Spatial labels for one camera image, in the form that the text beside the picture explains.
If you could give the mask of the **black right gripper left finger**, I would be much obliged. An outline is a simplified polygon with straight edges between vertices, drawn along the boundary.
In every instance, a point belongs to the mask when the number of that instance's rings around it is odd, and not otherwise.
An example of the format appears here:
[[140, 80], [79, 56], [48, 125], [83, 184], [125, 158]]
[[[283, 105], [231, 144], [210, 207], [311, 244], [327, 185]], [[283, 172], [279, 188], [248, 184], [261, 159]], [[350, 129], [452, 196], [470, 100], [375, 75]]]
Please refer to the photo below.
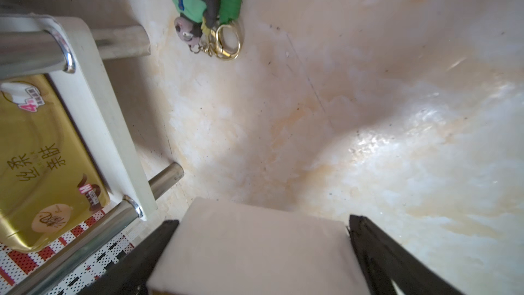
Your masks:
[[146, 283], [180, 222], [166, 220], [81, 294], [147, 294]]

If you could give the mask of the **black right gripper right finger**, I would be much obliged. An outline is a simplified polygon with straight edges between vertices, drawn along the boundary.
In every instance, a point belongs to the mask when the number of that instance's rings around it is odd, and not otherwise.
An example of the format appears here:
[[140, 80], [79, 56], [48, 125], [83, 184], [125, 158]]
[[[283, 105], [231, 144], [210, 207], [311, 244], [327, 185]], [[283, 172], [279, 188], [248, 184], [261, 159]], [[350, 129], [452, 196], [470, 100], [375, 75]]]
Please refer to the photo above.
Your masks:
[[371, 294], [460, 294], [368, 217], [349, 216], [349, 237]]

